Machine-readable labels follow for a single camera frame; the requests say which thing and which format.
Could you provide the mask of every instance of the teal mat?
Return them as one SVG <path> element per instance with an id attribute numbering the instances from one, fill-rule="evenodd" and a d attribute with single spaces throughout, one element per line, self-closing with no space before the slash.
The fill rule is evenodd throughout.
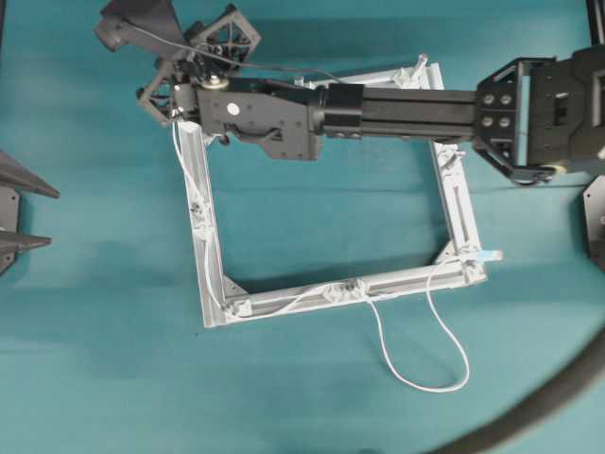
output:
<path id="1" fill-rule="evenodd" d="M 603 323 L 605 276 L 585 257 L 579 200 L 590 179 L 519 189 L 470 152 L 482 240 L 506 261 L 488 283 L 436 296 L 468 348 L 468 388 L 401 386 L 363 305 L 204 330 L 182 174 L 134 97 L 153 58 L 96 41 L 104 3 L 9 0 L 0 146 L 62 198 L 24 197 L 22 230 L 55 241 L 0 280 L 0 453 L 417 453 L 511 405 Z M 224 5 L 175 6 L 188 26 Z M 264 38 L 256 61 L 344 74 L 426 52 L 452 89 L 589 43 L 580 0 L 238 6 Z M 308 164 L 213 146 L 226 272 L 257 291 L 428 263 L 446 232 L 427 150 L 326 141 Z M 460 376 L 422 296 L 379 307 L 409 377 Z M 600 386 L 498 452 L 602 452 L 604 402 Z"/>

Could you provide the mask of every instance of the bolt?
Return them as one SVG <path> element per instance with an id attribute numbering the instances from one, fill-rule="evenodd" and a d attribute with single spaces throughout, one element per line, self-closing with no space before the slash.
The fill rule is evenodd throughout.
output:
<path id="1" fill-rule="evenodd" d="M 231 115 L 239 115 L 239 106 L 234 102 L 227 104 L 227 112 Z"/>

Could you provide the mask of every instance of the black triangular part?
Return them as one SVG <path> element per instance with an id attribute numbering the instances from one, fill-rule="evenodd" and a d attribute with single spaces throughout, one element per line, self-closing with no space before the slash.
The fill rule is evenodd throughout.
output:
<path id="1" fill-rule="evenodd" d="M 43 236 L 21 235 L 0 231 L 0 256 L 30 251 L 47 246 L 50 243 L 51 239 Z"/>
<path id="2" fill-rule="evenodd" d="M 0 149 L 0 185 L 57 199 L 59 191 Z"/>

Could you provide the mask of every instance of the robotic arm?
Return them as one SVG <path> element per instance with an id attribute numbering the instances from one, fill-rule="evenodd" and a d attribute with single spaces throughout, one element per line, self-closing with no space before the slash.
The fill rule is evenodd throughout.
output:
<path id="1" fill-rule="evenodd" d="M 470 141 L 516 183 L 605 173 L 605 45 L 565 61 L 511 61 L 475 91 L 345 83 L 310 89 L 239 77 L 242 67 L 258 67 L 246 61 L 261 38 L 234 6 L 210 26 L 195 23 L 185 33 L 169 0 L 113 0 L 101 14 L 95 32 L 110 50 L 131 43 L 159 57 L 156 78 L 138 98 L 164 126 L 194 121 L 223 143 L 230 132 L 273 159 L 317 160 L 323 135 L 379 136 Z"/>

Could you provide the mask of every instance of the square aluminum frame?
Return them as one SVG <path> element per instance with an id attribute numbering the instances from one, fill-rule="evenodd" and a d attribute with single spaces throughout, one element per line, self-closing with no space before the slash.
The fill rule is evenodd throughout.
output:
<path id="1" fill-rule="evenodd" d="M 422 55 L 418 64 L 413 68 L 400 68 L 380 73 L 370 73 L 344 78 L 348 83 L 364 83 L 370 86 L 391 88 L 421 88 L 443 90 L 441 70 L 437 63 L 426 65 L 426 56 Z M 325 84 L 324 82 L 308 82 L 296 80 L 310 88 Z M 205 327 L 215 327 L 231 323 L 258 320 L 275 315 L 285 315 L 308 310 L 317 310 L 328 307 L 344 306 L 363 302 L 362 298 L 350 295 L 344 301 L 334 302 L 327 299 L 320 292 L 314 292 L 330 283 L 317 283 L 308 286 L 286 288 L 248 294 L 238 286 L 223 271 L 220 241 L 216 228 L 215 205 L 212 194 L 210 170 L 208 167 L 207 148 L 212 142 L 211 137 L 203 134 L 201 127 L 196 123 L 178 123 L 178 135 L 181 143 L 181 155 L 184 165 L 189 169 L 201 196 L 205 199 L 208 208 L 209 221 L 214 226 L 214 239 L 207 241 L 193 234 L 194 249 L 198 268 L 199 292 L 203 324 Z M 368 292 L 396 294 L 396 297 L 419 293 L 425 290 L 426 280 L 432 271 L 449 257 L 460 253 L 470 253 L 481 250 L 481 243 L 475 224 L 475 215 L 468 185 L 462 167 L 464 152 L 457 145 L 443 145 L 430 142 L 430 151 L 433 158 L 435 174 L 440 188 L 441 201 L 445 219 L 450 235 L 441 253 L 431 266 L 383 272 L 378 274 L 359 276 Z M 195 231 L 199 218 L 193 213 L 192 207 L 196 205 L 196 189 L 188 179 L 185 179 L 187 200 L 191 216 L 192 229 Z M 487 279 L 482 264 L 478 262 L 451 262 L 440 267 L 439 272 L 433 276 L 432 289 L 461 288 L 478 284 Z M 334 281 L 346 284 L 350 279 Z M 299 299 L 290 309 L 275 313 L 293 300 Z M 225 311 L 225 307 L 237 311 L 237 317 Z"/>

